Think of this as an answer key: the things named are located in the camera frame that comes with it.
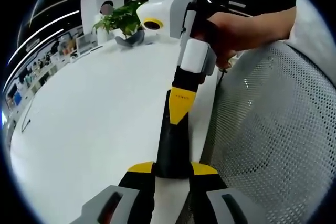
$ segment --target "white sleeve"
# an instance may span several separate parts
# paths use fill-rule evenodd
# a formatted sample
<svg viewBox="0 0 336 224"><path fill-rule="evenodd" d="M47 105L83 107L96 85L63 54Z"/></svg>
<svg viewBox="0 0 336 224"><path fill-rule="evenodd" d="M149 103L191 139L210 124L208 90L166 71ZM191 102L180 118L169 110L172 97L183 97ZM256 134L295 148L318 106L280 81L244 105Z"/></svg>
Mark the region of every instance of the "white sleeve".
<svg viewBox="0 0 336 224"><path fill-rule="evenodd" d="M336 45L322 16L309 0L297 0L297 13L285 42L312 60L336 84Z"/></svg>

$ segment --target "yellow label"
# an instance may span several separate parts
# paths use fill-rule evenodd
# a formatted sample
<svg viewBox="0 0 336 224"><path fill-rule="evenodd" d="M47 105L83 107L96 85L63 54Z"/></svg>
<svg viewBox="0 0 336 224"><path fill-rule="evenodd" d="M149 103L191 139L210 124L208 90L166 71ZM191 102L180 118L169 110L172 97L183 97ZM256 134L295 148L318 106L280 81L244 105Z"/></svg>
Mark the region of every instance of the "yellow label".
<svg viewBox="0 0 336 224"><path fill-rule="evenodd" d="M131 168L129 168L128 171L134 172L134 173L151 173L153 163L154 162L136 164L136 165L133 165Z"/></svg>
<svg viewBox="0 0 336 224"><path fill-rule="evenodd" d="M217 174L217 170L208 165L203 165L196 162L191 162L194 169L194 175Z"/></svg>
<svg viewBox="0 0 336 224"><path fill-rule="evenodd" d="M172 87L169 97L170 123L177 125L190 111L196 97L196 92Z"/></svg>

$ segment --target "white table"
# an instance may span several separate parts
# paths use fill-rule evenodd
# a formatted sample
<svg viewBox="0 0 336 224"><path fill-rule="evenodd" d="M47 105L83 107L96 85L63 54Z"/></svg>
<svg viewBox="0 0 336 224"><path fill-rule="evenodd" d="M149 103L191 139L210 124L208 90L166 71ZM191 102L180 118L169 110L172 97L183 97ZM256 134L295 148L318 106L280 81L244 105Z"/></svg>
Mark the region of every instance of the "white table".
<svg viewBox="0 0 336 224"><path fill-rule="evenodd" d="M109 42L67 64L39 90L26 119L30 125L13 134L11 161L43 223L72 222L85 202L117 185L129 167L156 160L178 43L120 51ZM217 69L199 87L190 112L193 161L203 150L216 79ZM175 223L187 194L187 180L157 179L151 223Z"/></svg>

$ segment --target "potted plant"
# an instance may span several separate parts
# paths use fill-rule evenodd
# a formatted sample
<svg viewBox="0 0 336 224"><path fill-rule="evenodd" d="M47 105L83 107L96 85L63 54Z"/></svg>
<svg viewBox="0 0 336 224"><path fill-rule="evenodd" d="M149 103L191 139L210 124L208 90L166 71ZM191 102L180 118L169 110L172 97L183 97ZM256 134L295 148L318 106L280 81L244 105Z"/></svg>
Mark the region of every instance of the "potted plant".
<svg viewBox="0 0 336 224"><path fill-rule="evenodd" d="M136 11L144 2L146 0L129 0L124 6L115 9L111 15L101 17L93 28L96 30L99 28L105 29L107 33L119 28L124 34L125 40L119 37L119 39L116 38L116 41L120 42L120 39L124 41L130 39L128 41L132 41L131 37L142 29Z"/></svg>

